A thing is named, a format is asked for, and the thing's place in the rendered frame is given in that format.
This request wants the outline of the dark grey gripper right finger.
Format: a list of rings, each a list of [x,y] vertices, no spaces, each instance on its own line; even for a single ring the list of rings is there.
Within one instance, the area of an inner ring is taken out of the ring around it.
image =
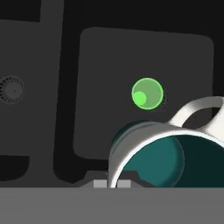
[[[117,188],[153,187],[153,184],[140,179],[137,171],[123,171],[117,180]]]

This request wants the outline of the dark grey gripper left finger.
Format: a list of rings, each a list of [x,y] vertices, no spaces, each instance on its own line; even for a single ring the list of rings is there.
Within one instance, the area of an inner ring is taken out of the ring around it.
[[[85,177],[73,184],[73,187],[106,188],[108,173],[106,171],[88,171]]]

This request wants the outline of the white mug with teal inside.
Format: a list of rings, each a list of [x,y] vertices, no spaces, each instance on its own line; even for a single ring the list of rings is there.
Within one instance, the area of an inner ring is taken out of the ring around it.
[[[183,124],[202,109],[219,108],[216,116],[198,129]],[[166,122],[143,122],[127,129],[112,145],[108,159],[108,188],[115,188],[124,166],[147,144],[165,137],[202,137],[224,148],[224,97],[209,96],[190,101]]]

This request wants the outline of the dark grey double-basin sink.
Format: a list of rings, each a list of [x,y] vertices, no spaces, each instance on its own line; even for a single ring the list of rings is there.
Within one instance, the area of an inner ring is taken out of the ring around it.
[[[22,100],[0,102],[0,187],[73,187],[109,170],[121,134],[167,123],[187,103],[215,95],[214,44],[202,35],[110,25],[129,0],[0,0],[0,78],[19,77]],[[153,78],[164,98],[153,110],[131,98]],[[219,108],[191,115],[209,123]],[[198,136],[168,136],[124,166],[153,187],[224,187],[224,148]]]

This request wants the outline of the round sink drain strainer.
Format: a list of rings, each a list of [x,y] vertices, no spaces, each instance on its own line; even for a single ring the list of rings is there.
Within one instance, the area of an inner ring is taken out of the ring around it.
[[[0,78],[0,102],[6,105],[19,103],[25,93],[24,82],[15,75]]]

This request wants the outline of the green round cup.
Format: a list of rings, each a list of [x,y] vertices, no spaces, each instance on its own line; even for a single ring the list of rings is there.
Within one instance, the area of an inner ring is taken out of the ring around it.
[[[164,90],[157,80],[142,78],[133,85],[131,98],[140,109],[153,110],[161,104],[164,98]]]

